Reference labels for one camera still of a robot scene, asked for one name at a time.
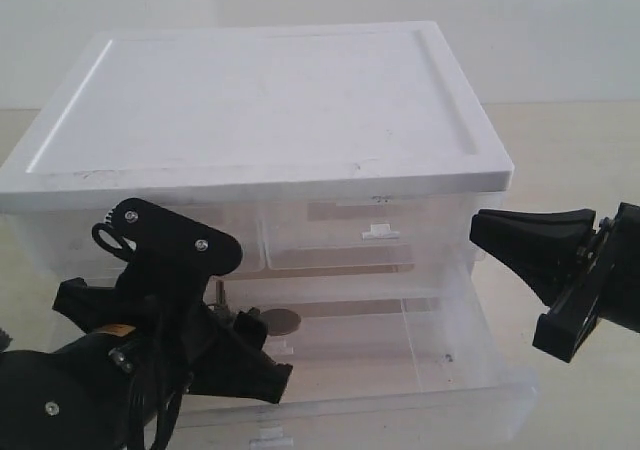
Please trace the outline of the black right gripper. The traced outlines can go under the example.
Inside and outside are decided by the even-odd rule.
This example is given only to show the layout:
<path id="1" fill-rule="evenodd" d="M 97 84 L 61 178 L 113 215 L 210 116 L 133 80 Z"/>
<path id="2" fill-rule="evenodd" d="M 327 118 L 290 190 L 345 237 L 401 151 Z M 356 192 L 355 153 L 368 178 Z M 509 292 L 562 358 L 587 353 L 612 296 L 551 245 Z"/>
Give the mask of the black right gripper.
<path id="1" fill-rule="evenodd" d="M 639 332 L 639 206 L 621 202 L 606 241 L 586 264 L 596 212 L 525 213 L 481 209 L 469 239 L 550 306 L 532 345 L 570 363 L 600 319 Z"/>

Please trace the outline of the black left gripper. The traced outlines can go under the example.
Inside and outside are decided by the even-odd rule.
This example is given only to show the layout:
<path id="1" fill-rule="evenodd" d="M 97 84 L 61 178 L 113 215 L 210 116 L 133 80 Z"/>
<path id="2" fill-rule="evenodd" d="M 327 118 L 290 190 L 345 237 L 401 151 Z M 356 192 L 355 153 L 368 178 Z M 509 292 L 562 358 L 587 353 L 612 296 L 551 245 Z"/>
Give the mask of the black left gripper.
<path id="1" fill-rule="evenodd" d="M 293 366 L 263 351 L 268 326 L 258 308 L 239 311 L 234 323 L 218 332 L 203 294 L 210 278 L 219 275 L 202 269 L 126 269 L 111 287 L 81 277 L 62 281 L 53 310 L 83 336 L 53 353 L 56 369 L 90 395 L 109 395 L 122 393 L 137 371 L 157 367 L 169 394 L 201 357 L 193 367 L 194 395 L 278 404 Z"/>

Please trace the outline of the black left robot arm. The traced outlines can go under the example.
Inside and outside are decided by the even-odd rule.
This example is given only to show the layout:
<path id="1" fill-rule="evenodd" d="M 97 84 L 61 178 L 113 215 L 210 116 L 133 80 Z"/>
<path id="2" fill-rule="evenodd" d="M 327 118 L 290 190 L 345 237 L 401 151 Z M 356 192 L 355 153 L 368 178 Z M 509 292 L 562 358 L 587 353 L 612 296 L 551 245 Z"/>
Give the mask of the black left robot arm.
<path id="1" fill-rule="evenodd" d="M 50 353 L 1 355 L 1 445 L 5 449 L 165 448 L 183 397 L 278 403 L 292 368 L 262 349 L 251 313 L 234 321 L 203 300 L 208 279 L 185 269 L 128 269 L 112 287 L 74 278 L 53 307 L 80 328 Z"/>

